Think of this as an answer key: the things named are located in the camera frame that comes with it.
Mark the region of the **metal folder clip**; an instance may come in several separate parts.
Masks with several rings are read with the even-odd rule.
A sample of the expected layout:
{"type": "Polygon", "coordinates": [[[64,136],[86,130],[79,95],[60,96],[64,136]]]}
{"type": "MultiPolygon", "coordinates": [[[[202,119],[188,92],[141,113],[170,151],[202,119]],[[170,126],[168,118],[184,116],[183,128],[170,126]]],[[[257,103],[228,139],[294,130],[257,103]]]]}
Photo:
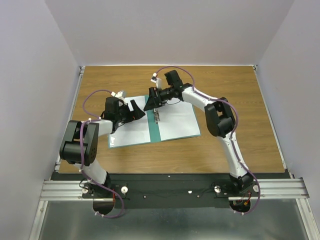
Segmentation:
{"type": "Polygon", "coordinates": [[[153,115],[154,115],[155,123],[158,124],[160,121],[160,115],[159,115],[159,111],[156,108],[153,110],[153,115]]]}

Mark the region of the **white paper sheet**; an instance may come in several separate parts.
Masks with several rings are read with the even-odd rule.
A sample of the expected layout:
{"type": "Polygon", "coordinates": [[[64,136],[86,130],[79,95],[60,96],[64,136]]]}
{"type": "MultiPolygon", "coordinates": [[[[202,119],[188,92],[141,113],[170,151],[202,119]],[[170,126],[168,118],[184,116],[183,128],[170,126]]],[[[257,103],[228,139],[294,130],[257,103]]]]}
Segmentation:
{"type": "Polygon", "coordinates": [[[157,124],[160,140],[169,141],[201,135],[194,107],[191,103],[177,98],[167,100],[164,106],[157,108],[157,124]]]}
{"type": "MultiPolygon", "coordinates": [[[[128,104],[130,110],[133,108],[130,101],[135,100],[138,107],[143,111],[146,100],[144,96],[126,97],[125,101],[128,104]]],[[[125,146],[139,145],[149,143],[151,141],[148,116],[145,112],[145,116],[139,120],[134,120],[129,123],[121,125],[115,132],[112,132],[108,136],[109,148],[120,148],[125,146]]]]}

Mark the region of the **teal paper folder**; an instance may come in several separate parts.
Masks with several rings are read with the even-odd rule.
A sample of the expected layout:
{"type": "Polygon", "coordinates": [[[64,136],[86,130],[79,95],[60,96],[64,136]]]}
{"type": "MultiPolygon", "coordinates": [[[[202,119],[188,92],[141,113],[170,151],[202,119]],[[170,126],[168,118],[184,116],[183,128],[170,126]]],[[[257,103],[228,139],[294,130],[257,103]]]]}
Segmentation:
{"type": "Polygon", "coordinates": [[[146,111],[146,114],[148,119],[149,135],[150,135],[149,143],[163,142],[160,139],[159,128],[155,122],[153,110],[146,111]]]}

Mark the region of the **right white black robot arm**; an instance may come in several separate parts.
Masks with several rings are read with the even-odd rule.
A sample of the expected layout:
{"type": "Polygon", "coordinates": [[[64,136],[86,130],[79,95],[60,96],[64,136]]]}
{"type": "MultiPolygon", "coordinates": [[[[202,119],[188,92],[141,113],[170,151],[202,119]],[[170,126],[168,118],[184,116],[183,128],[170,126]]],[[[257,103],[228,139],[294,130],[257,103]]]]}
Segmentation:
{"type": "Polygon", "coordinates": [[[224,149],[229,167],[230,191],[236,196],[241,196],[256,185],[257,193],[260,194],[260,183],[246,165],[238,145],[236,129],[239,116],[235,107],[224,97],[213,97],[199,91],[195,87],[195,81],[192,84],[183,83],[176,70],[171,70],[164,76],[169,85],[167,88],[160,87],[158,72],[153,73],[150,80],[156,86],[149,88],[149,96],[143,110],[162,107],[171,99],[190,103],[202,110],[209,133],[218,138],[224,149]]]}

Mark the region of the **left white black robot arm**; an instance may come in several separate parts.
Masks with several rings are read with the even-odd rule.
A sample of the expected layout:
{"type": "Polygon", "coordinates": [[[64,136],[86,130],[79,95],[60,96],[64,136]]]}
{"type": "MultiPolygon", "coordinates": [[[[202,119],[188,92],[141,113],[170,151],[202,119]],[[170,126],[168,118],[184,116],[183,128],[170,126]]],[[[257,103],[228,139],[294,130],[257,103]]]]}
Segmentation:
{"type": "Polygon", "coordinates": [[[145,115],[135,100],[126,103],[118,97],[107,97],[104,111],[97,118],[68,122],[59,156],[78,168],[99,197],[107,197],[110,193],[116,195],[112,189],[110,174],[97,160],[99,137],[114,134],[119,127],[145,115]]]}

